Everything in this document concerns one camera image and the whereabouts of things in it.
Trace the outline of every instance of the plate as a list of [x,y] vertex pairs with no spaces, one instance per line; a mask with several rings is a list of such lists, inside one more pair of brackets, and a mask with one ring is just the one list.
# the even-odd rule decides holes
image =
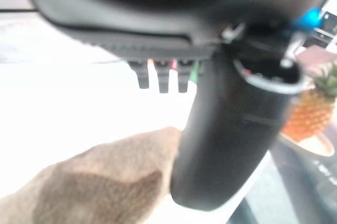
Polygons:
[[279,140],[295,151],[307,151],[322,157],[331,157],[335,154],[335,148],[328,137],[323,133],[318,133],[317,135],[306,138],[300,142],[294,141],[286,134],[280,133]]

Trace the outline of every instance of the black plastic housing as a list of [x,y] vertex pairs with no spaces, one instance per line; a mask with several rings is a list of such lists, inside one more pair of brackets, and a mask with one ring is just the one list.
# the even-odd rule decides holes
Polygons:
[[223,205],[243,186],[303,86],[287,59],[252,63],[223,54],[204,63],[172,174],[174,201],[199,210]]
[[33,0],[72,37],[126,60],[210,58],[227,25],[278,29],[320,0]]

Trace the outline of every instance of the black handle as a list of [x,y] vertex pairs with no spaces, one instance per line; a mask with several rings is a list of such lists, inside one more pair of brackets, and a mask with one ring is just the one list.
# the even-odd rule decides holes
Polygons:
[[172,174],[174,201],[194,209],[213,210],[242,187],[302,88],[288,59],[243,62],[224,52],[205,65]]

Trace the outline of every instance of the black device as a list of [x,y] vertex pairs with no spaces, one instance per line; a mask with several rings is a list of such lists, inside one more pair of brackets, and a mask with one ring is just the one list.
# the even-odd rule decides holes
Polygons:
[[171,194],[177,203],[202,210],[212,210],[236,193],[282,127],[301,85],[299,67],[282,59],[296,31],[290,23],[320,2],[33,1],[68,35],[128,60],[141,87],[148,84],[148,58],[161,62],[156,67],[163,74],[165,61],[173,58],[183,63],[184,72],[194,60],[201,62]]
[[321,29],[313,31],[310,36],[306,39],[306,41],[303,44],[303,47],[308,48],[312,45],[317,45],[322,48],[326,48],[331,41],[333,40],[333,35],[330,33],[327,33]]
[[329,12],[325,12],[323,15],[321,30],[331,34],[332,36],[337,35],[337,16]]

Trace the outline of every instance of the green wire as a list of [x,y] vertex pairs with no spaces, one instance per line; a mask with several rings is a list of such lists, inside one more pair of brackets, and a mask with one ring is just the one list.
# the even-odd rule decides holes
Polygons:
[[190,81],[192,81],[195,84],[198,83],[199,69],[200,69],[200,62],[199,62],[199,60],[196,60],[194,62],[194,66],[193,66],[193,69],[192,69],[191,75],[190,75]]

